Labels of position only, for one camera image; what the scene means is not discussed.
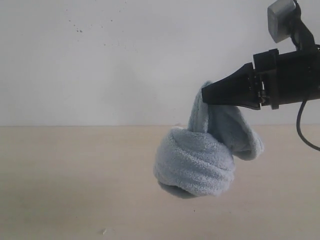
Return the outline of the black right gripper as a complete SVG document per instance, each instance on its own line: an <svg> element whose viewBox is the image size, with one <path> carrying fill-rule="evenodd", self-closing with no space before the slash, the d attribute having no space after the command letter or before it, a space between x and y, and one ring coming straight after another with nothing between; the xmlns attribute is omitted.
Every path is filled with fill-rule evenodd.
<svg viewBox="0 0 320 240"><path fill-rule="evenodd" d="M320 47L280 54L257 53L231 75L201 89L208 105L260 108L320 98Z"/></svg>

